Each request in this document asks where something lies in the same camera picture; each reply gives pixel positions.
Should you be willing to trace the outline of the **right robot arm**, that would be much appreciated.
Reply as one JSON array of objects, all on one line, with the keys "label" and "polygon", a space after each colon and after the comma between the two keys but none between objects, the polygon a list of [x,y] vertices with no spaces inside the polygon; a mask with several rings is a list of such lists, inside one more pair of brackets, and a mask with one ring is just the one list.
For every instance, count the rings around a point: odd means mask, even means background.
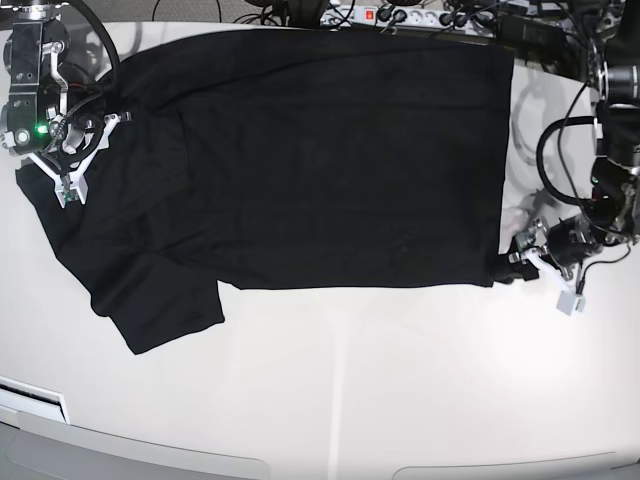
[{"label": "right robot arm", "polygon": [[10,77],[1,113],[1,145],[28,155],[47,174],[67,180],[106,147],[112,129],[131,118],[120,100],[121,61],[105,25],[83,1],[72,1],[106,51],[110,70],[94,79],[71,62],[62,1],[4,1],[14,14],[2,49]]}]

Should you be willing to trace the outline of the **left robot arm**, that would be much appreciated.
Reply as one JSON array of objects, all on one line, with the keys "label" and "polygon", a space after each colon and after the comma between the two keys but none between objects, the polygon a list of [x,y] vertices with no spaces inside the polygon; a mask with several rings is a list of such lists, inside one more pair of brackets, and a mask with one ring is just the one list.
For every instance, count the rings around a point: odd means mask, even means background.
[{"label": "left robot arm", "polygon": [[[535,154],[544,190],[578,214],[550,226],[539,219],[516,234],[509,250],[494,264],[502,283],[531,281],[550,268],[563,280],[582,282],[587,259],[607,247],[632,247],[639,241],[639,4],[624,4],[616,33],[609,39],[596,31],[593,17],[585,32],[587,76],[583,91],[592,93],[589,115],[565,116],[546,127]],[[560,141],[571,127],[589,126],[595,141],[591,193],[565,194],[550,179],[544,150],[550,139]]]}]

